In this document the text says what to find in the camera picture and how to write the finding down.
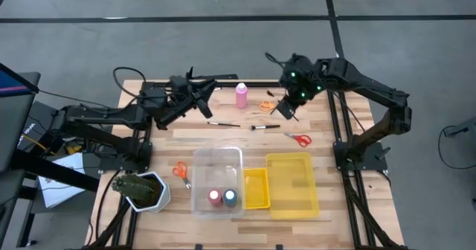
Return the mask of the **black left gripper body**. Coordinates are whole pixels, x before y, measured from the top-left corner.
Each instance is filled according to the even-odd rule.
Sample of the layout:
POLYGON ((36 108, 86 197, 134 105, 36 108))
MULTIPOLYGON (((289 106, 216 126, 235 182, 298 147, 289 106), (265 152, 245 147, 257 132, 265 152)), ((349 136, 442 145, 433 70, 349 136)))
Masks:
POLYGON ((198 108, 205 118, 211 118, 213 113, 208 105, 209 98, 202 98, 199 90, 192 87, 192 82, 185 77, 172 76, 170 78, 171 96, 155 115, 155 124, 158 128, 167 128, 169 124, 184 117, 190 109, 198 108))

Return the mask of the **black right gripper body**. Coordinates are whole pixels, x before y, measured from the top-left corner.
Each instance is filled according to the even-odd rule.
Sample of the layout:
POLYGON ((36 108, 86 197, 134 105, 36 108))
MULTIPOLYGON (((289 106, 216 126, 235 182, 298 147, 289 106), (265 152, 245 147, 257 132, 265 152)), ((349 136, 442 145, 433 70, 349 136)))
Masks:
POLYGON ((306 104, 308 100, 308 95, 304 90, 287 89, 284 96, 278 102, 276 109, 286 120, 290 120, 295 116, 297 108, 306 104))

